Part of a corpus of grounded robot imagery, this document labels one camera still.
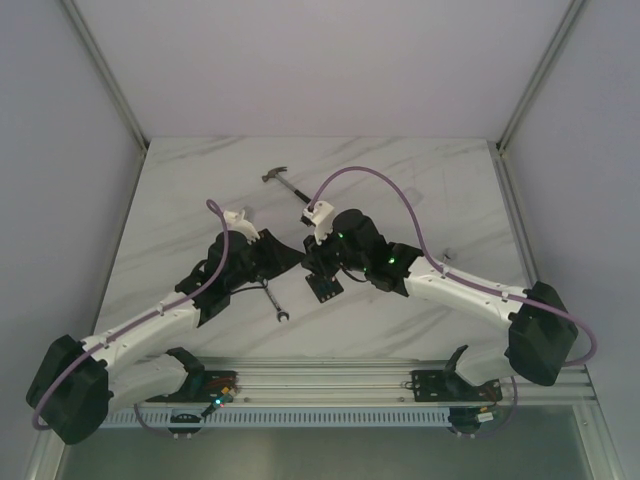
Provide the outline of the black fuse box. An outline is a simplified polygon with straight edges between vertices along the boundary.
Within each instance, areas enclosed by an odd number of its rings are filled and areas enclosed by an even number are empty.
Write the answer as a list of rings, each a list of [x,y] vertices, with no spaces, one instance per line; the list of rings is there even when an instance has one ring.
[[[344,288],[336,277],[324,277],[310,273],[305,280],[320,303],[325,303],[344,292]]]

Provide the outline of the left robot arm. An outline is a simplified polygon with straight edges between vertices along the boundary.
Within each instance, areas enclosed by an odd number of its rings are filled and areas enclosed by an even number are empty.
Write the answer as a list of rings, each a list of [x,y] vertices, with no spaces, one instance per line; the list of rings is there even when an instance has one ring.
[[[177,337],[221,313],[236,290],[277,278],[303,256],[267,229],[252,240],[220,233],[206,257],[145,313],[82,340],[63,335],[49,346],[26,393],[34,427],[74,445],[108,415],[148,398],[195,401],[204,390],[204,367]]]

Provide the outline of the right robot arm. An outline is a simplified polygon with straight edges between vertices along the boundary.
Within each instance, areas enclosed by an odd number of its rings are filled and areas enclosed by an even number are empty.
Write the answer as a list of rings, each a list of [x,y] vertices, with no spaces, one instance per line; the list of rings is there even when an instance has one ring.
[[[442,304],[500,333],[495,342],[454,351],[443,374],[451,397],[464,399],[489,381],[515,375],[540,386],[555,384],[578,329],[553,287],[504,286],[451,269],[416,247],[386,241],[357,209],[337,213],[319,202],[304,208],[301,220],[313,229],[302,261],[312,277],[331,281],[340,270],[361,272],[381,291]]]

